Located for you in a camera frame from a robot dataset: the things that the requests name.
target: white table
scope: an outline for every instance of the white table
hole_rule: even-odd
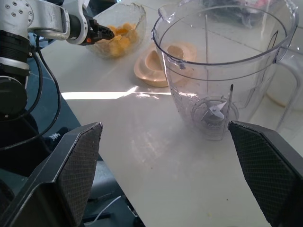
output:
[[[104,61],[85,47],[57,41],[43,49],[45,60],[81,125],[103,122],[99,152],[147,227],[268,227],[231,138],[197,138],[168,88],[150,87],[134,75],[137,57],[151,42],[156,9],[173,1],[139,0],[147,33],[126,58]]]

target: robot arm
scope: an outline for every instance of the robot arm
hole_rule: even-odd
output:
[[[83,14],[89,0],[65,0],[63,7],[42,0],[0,1],[0,121],[14,119],[27,104],[29,32],[90,45],[115,35]]]

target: white cable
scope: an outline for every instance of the white cable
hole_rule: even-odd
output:
[[[100,217],[100,215],[103,213],[103,211],[105,211],[108,207],[110,207],[114,202],[116,202],[118,199],[120,199],[121,198],[121,196],[118,196],[117,198],[115,198],[113,201],[111,201],[99,214],[98,214],[98,216],[96,216],[96,218],[95,218],[95,220],[93,220],[92,222],[89,222],[89,223],[87,223],[87,224],[85,224],[84,223],[84,225],[85,226],[90,226],[90,225],[92,225],[92,224],[94,224],[97,220],[98,220],[98,218]]]

